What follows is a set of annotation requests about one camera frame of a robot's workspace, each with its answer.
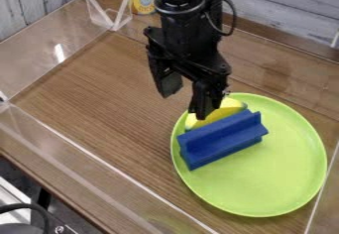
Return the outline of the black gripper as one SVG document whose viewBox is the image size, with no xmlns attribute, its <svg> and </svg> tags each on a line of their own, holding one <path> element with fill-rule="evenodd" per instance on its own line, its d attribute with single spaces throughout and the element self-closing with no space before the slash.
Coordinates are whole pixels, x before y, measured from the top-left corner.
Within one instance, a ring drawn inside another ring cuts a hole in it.
<svg viewBox="0 0 339 234">
<path fill-rule="evenodd" d="M 195 83 L 189 112 L 199 120 L 221 108 L 231 66 L 219 53 L 223 31 L 222 11 L 189 17 L 162 17 L 162 27 L 147 27 L 149 65 L 158 92 L 170 97 L 183 87 L 183 78 Z"/>
</svg>

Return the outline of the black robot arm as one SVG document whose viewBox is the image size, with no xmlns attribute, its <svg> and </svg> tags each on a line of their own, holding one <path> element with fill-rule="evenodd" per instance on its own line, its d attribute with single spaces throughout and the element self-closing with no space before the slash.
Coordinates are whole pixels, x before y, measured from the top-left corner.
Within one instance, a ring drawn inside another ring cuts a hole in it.
<svg viewBox="0 0 339 234">
<path fill-rule="evenodd" d="M 233 72 L 219 42 L 226 34 L 223 0 L 155 0 L 161 27 L 145 29 L 149 65 L 162 96 L 193 81 L 189 111 L 205 120 L 221 108 Z"/>
</svg>

